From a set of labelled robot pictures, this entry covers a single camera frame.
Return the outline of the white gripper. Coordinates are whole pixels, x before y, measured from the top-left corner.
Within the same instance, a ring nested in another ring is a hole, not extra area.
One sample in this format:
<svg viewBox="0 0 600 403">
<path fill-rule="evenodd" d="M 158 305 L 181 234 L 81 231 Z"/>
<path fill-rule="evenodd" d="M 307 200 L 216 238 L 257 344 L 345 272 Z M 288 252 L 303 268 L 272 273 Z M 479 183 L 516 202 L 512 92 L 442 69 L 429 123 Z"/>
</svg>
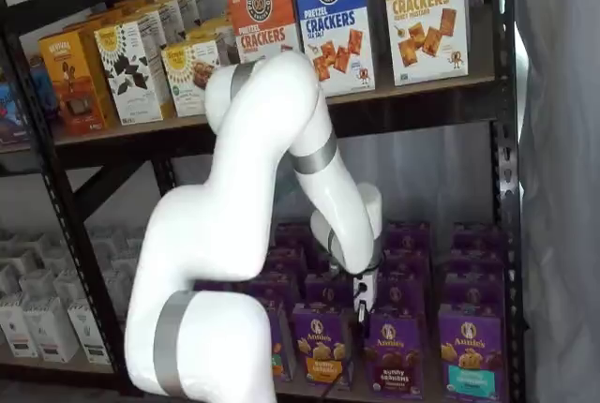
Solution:
<svg viewBox="0 0 600 403">
<path fill-rule="evenodd" d="M 357 324 L 370 329 L 372 307 L 377 297 L 378 271 L 368 270 L 352 277 L 353 308 L 357 312 Z"/>
</svg>

